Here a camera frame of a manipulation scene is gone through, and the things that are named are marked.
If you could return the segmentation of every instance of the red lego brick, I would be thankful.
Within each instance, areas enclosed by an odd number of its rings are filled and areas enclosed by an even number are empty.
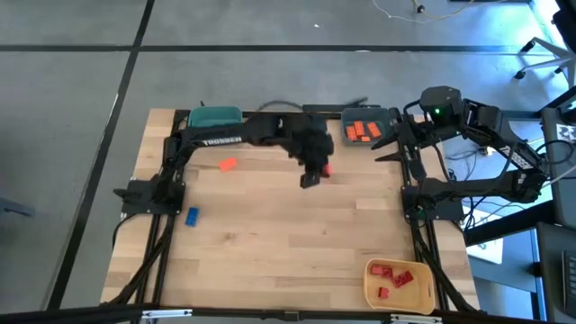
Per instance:
[[[356,131],[356,136],[364,136],[364,123],[361,121],[354,121],[354,130]]]
[[[348,136],[349,140],[352,141],[358,140],[354,126],[346,126],[346,135]]]
[[[370,274],[371,275],[382,275],[383,269],[381,265],[372,265],[370,267]]]
[[[322,172],[323,172],[324,176],[332,175],[332,166],[330,164],[326,164],[324,166],[324,168],[322,169]]]
[[[370,134],[372,134],[373,138],[379,138],[382,136],[378,129],[378,125],[376,125],[375,122],[368,122],[368,130],[370,131]]]
[[[412,276],[410,271],[406,271],[402,274],[398,274],[398,276],[393,277],[392,283],[394,284],[394,287],[400,288],[404,284],[407,284],[407,283],[411,282],[412,280],[414,280],[414,277]]]
[[[220,171],[222,171],[222,172],[230,171],[231,169],[233,169],[237,165],[238,165],[238,161],[236,160],[235,157],[223,159],[220,162]]]
[[[388,293],[390,291],[388,290],[388,288],[384,288],[384,287],[380,287],[378,288],[378,297],[382,298],[382,299],[388,299]]]
[[[390,266],[382,266],[382,277],[392,279],[394,274],[392,272],[392,268]]]

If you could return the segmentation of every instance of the desk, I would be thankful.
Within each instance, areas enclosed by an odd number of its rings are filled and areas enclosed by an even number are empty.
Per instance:
[[[547,320],[555,323],[576,323],[575,318],[563,311],[562,273],[562,252],[576,247],[576,232],[544,223],[536,226],[536,232]]]
[[[163,138],[174,110],[153,109],[134,175],[149,179],[160,166]],[[333,175],[302,190],[302,167],[281,148],[248,144],[202,148],[186,166],[184,212],[176,216],[161,304],[170,306],[371,311],[363,273],[373,257],[414,260],[410,226],[403,219],[401,164],[374,162],[397,148],[346,147],[340,121],[328,121],[335,139]],[[432,148],[422,151],[428,174],[442,175]],[[224,158],[237,158],[227,173]],[[186,227],[189,207],[200,209]],[[142,262],[150,216],[120,229],[102,301],[115,297]],[[435,221],[442,266],[474,307],[478,300],[462,233]],[[155,272],[148,279],[150,300]]]

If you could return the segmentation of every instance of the table leg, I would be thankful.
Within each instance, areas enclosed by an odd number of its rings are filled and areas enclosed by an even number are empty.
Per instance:
[[[526,210],[515,212],[499,220],[489,221],[464,232],[466,246],[475,246],[500,239],[524,230],[530,230],[538,222],[554,224],[553,201],[543,202]]]
[[[560,108],[561,111],[564,112],[574,101],[576,101],[576,86],[573,86],[565,93],[560,94],[556,99],[544,106],[544,108]],[[511,120],[539,120],[542,117],[542,109],[535,112],[508,110],[502,110],[502,112]]]

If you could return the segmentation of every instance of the gray tray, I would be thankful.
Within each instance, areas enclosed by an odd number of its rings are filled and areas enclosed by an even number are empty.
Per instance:
[[[382,137],[390,134],[392,127],[390,126],[390,114],[386,108],[346,108],[342,112],[342,141],[344,144],[350,146],[372,146]],[[382,133],[382,136],[377,139],[372,139],[368,142],[360,140],[352,141],[346,136],[346,126],[353,126],[354,122],[361,121],[364,124],[364,130],[368,132],[368,122],[375,122]]]

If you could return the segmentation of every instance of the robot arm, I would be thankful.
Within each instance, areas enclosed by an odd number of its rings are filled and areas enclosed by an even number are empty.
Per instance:
[[[416,104],[425,113],[426,121],[415,122],[413,116],[408,115],[408,108]],[[462,99],[460,91],[456,89],[448,86],[429,88],[418,101],[407,105],[404,113],[392,108],[390,114],[394,120],[393,132],[376,143],[373,149],[394,141],[403,146],[403,155],[397,152],[376,160],[405,161],[412,176],[421,183],[419,187],[402,191],[407,214],[413,212],[414,216],[419,216],[419,211],[424,209],[428,216],[432,213],[439,219],[446,218],[445,215],[436,215],[437,204],[469,196],[501,196],[511,202],[531,203],[537,199],[548,178],[546,159],[512,131],[498,107]],[[495,148],[509,161],[507,166],[512,164],[517,170],[485,180],[442,182],[427,178],[419,150],[456,136],[463,136],[480,146]]]
[[[183,167],[199,148],[249,143],[254,146],[279,145],[291,158],[304,165],[301,187],[320,183],[334,153],[334,144],[327,132],[326,122],[317,115],[259,113],[245,122],[212,127],[187,127],[165,138],[162,170],[152,178],[152,200],[162,202],[169,194],[169,186],[178,168]]]

